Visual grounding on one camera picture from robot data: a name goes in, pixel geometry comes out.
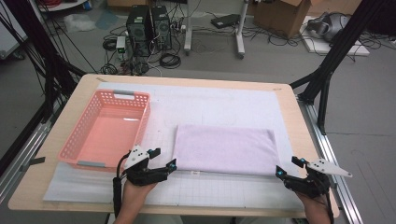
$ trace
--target pink plastic basket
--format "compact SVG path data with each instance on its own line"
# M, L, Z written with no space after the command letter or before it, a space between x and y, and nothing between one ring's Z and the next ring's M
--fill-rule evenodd
M114 172L123 155L141 144L149 120L149 94L98 90L58 158L79 169Z

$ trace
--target small black device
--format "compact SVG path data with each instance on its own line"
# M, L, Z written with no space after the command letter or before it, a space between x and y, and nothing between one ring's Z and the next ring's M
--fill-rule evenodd
M134 5L126 22L126 28L135 57L148 57L150 55L149 43L153 38L149 7Z
M154 26L154 38L157 43L157 49L171 49L172 36L170 29L170 20L166 6L156 6L151 8L152 23Z
M239 17L240 16L237 14L231 14L228 16L215 18L215 19L211 20L210 22L214 26L216 26L218 29L222 29L227 26L236 25L239 22Z

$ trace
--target black pole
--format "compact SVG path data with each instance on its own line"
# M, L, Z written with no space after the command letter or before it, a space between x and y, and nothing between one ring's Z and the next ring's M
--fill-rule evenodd
M340 65L341 61L347 56L356 41L359 40L361 33L369 22L387 1L388 0L362 0L342 33L335 40L332 48L319 68L314 73L302 77L290 84L291 87L295 89L308 83L305 90L299 94L299 99L308 105L312 105L315 98L321 92L318 126L322 134L326 134L324 123L332 74L338 65Z

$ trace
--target computer tower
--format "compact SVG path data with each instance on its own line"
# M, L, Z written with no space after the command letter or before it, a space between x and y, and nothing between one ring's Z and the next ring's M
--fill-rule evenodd
M146 5L134 5L126 22L132 52L136 57L148 57L150 55L149 44L153 39L153 31L149 7Z
M157 49L171 49L172 38L170 20L165 6L151 8L152 23L154 26L154 38Z

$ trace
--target white shelf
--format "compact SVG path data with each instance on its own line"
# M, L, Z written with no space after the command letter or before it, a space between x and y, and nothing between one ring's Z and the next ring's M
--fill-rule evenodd
M64 10L64 9L68 9L70 7L76 7L79 6L81 4L83 4L84 2L87 2L87 0L77 0L77 2L71 2L71 3L66 3L63 2L61 3L59 6L57 7L49 7L48 11L59 11L59 10ZM44 9L43 7L38 7L40 9L40 11L42 12L46 12L47 10Z

